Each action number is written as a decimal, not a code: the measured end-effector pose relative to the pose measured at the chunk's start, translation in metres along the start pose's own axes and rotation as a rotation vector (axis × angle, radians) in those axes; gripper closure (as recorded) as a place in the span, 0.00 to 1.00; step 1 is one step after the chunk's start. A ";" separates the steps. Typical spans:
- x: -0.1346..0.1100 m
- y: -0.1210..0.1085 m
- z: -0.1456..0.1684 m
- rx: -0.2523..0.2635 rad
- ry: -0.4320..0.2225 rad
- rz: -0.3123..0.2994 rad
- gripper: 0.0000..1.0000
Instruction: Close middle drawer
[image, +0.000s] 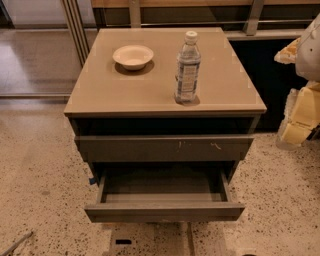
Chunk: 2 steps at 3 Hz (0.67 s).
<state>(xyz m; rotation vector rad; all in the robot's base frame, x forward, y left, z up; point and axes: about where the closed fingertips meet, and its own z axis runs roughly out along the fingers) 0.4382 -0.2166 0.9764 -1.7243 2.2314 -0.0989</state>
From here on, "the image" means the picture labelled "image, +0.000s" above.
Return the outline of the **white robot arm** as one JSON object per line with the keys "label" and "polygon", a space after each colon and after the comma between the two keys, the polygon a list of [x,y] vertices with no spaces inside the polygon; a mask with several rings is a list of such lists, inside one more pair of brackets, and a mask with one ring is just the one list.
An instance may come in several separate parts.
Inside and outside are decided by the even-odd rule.
{"label": "white robot arm", "polygon": [[274,60],[293,63],[296,74],[307,80],[300,90],[290,90],[277,133],[276,145],[294,150],[320,124],[320,14],[299,38],[280,50]]}

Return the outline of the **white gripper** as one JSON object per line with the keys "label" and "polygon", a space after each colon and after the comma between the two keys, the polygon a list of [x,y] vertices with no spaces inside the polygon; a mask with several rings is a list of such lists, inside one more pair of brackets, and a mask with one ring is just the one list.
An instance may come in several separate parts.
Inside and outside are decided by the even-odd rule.
{"label": "white gripper", "polygon": [[[300,39],[297,38],[283,49],[277,52],[274,60],[281,64],[296,62],[297,46]],[[291,114],[291,121],[296,126],[283,120],[278,129],[276,146],[283,150],[295,150],[311,134],[320,123],[320,83],[309,81],[300,89],[297,100]]]}

